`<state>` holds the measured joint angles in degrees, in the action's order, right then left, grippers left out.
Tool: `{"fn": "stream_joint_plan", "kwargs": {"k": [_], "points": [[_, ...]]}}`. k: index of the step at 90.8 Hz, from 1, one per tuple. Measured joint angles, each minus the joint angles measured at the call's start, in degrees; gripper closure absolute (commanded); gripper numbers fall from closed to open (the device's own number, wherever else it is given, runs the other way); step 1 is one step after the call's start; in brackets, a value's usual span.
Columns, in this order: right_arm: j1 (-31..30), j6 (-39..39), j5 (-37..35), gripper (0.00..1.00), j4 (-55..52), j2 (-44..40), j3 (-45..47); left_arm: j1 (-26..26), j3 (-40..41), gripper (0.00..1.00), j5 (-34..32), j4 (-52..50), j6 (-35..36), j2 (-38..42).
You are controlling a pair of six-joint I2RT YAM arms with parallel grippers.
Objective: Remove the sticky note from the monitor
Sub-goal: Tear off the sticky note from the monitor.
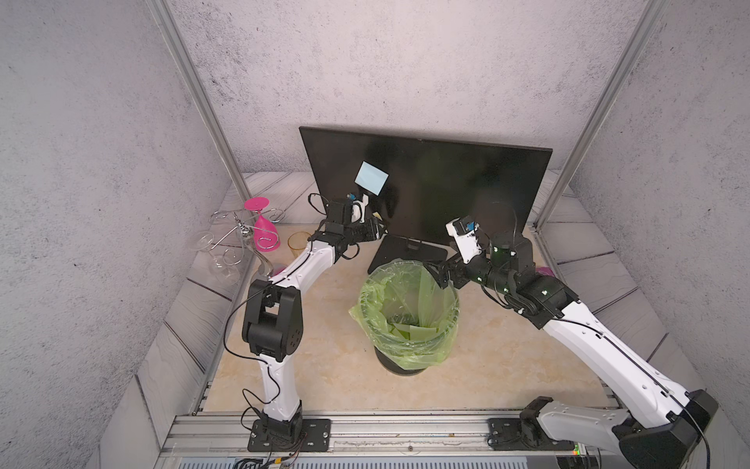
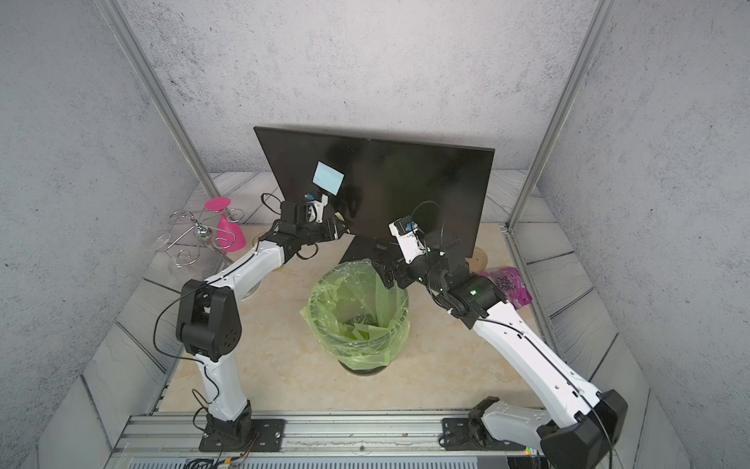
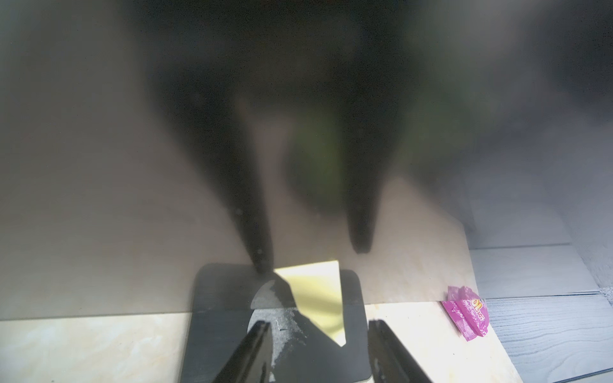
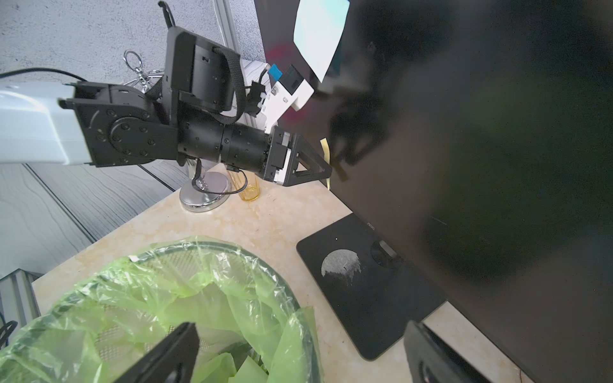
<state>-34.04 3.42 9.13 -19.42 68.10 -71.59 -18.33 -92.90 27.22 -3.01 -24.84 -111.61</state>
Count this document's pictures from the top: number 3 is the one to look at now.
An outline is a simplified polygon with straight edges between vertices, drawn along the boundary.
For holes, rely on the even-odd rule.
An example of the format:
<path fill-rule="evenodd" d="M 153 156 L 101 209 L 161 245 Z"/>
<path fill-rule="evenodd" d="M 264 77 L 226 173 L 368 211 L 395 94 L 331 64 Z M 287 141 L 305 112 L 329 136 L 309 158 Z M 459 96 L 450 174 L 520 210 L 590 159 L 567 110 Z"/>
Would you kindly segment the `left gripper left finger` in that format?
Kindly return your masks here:
<path fill-rule="evenodd" d="M 243 338 L 213 383 L 268 383 L 271 377 L 271 323 L 257 321 Z"/>

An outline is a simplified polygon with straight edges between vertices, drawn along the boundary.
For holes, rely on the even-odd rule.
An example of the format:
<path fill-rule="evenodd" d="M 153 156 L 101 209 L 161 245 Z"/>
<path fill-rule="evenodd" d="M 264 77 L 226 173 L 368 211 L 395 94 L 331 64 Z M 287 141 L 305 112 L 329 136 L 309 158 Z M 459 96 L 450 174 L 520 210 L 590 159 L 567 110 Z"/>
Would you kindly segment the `yellow-green sticky note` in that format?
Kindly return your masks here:
<path fill-rule="evenodd" d="M 337 346 L 346 345 L 343 292 L 338 260 L 275 269 L 290 287 L 295 305 Z"/>

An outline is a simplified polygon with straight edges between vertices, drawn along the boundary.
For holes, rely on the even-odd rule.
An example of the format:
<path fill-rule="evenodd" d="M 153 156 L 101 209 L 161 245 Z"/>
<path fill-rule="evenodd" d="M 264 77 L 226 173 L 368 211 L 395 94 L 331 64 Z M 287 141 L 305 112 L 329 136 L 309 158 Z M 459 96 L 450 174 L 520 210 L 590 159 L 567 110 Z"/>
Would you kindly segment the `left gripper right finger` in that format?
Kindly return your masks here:
<path fill-rule="evenodd" d="M 385 321 L 370 320 L 367 338 L 374 382 L 432 383 Z"/>

